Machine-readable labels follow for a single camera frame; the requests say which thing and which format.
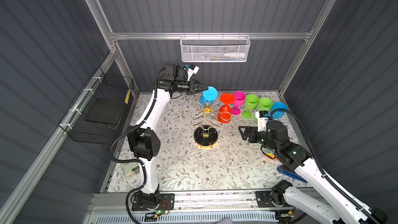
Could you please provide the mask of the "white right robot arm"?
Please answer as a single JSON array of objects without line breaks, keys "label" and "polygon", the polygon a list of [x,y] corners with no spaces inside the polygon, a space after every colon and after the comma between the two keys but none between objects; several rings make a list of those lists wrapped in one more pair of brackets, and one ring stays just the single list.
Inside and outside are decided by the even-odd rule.
[{"label": "white right robot arm", "polygon": [[285,168],[307,181],[326,204],[302,193],[290,182],[281,180],[268,196],[277,207],[296,207],[323,224],[385,224],[387,215],[370,208],[323,171],[304,147],[290,141],[288,130],[280,121],[259,123],[258,127],[240,126],[242,139],[259,143],[274,153]]}]

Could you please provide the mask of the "red wine glass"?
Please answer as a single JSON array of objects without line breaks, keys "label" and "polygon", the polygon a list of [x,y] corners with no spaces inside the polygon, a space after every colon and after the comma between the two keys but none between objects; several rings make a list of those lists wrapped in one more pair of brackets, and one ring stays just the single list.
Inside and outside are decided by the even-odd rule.
[{"label": "red wine glass", "polygon": [[230,104],[234,103],[235,97],[230,93],[224,93],[220,97],[220,101],[223,105],[218,111],[218,121],[220,123],[229,123],[232,119],[232,110]]}]

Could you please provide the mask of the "magenta wine glass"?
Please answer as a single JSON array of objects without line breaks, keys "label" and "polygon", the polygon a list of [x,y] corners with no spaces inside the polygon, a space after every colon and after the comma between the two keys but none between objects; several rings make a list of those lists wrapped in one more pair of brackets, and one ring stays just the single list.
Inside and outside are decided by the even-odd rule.
[{"label": "magenta wine glass", "polygon": [[246,99],[246,94],[242,91],[236,91],[233,93],[235,101],[233,103],[234,107],[231,108],[231,113],[234,116],[237,116],[241,113],[240,107],[244,104]]}]

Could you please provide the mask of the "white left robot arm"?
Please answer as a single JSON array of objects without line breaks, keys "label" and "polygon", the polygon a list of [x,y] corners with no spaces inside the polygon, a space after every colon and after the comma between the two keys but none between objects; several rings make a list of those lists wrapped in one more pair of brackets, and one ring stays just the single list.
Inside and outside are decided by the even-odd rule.
[{"label": "white left robot arm", "polygon": [[160,202],[159,183],[156,176],[155,158],[161,148],[156,127],[160,117],[175,92],[195,94],[208,89],[193,76],[199,71],[195,65],[167,64],[155,76],[150,103],[136,125],[127,135],[130,151],[140,161],[140,176],[143,183],[138,199],[156,206]]}]

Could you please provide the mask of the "green wine glass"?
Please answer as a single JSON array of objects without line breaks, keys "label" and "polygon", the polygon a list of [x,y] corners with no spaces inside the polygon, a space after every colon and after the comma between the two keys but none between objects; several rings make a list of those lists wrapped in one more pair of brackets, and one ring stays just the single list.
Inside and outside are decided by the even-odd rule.
[{"label": "green wine glass", "polygon": [[251,119],[252,118],[252,111],[257,107],[259,102],[258,96],[255,94],[248,94],[246,95],[245,98],[245,110],[242,111],[241,115],[245,119]]},{"label": "green wine glass", "polygon": [[[263,98],[256,98],[256,99],[251,99],[250,100],[251,103],[257,103],[257,109],[255,110],[255,112],[259,112],[259,111],[268,111],[270,112],[270,109],[273,106],[273,101],[267,97],[263,97]],[[258,121],[256,114],[254,113],[254,119],[255,121]]]}]

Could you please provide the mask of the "blue wine glass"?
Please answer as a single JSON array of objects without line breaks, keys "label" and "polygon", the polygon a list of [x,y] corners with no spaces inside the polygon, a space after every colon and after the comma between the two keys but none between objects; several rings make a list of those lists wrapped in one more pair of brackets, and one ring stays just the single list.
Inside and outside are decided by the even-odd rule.
[{"label": "blue wine glass", "polygon": [[209,103],[210,105],[213,105],[214,100],[218,97],[218,91],[216,88],[209,86],[207,90],[205,90],[202,93],[202,96],[200,98],[200,105],[201,108],[204,107],[205,103]]},{"label": "blue wine glass", "polygon": [[287,108],[286,104],[284,104],[282,102],[275,102],[275,103],[273,103],[269,112],[273,113],[272,119],[277,120],[277,119],[280,119],[285,114],[285,110],[287,110],[287,109],[288,108]]}]

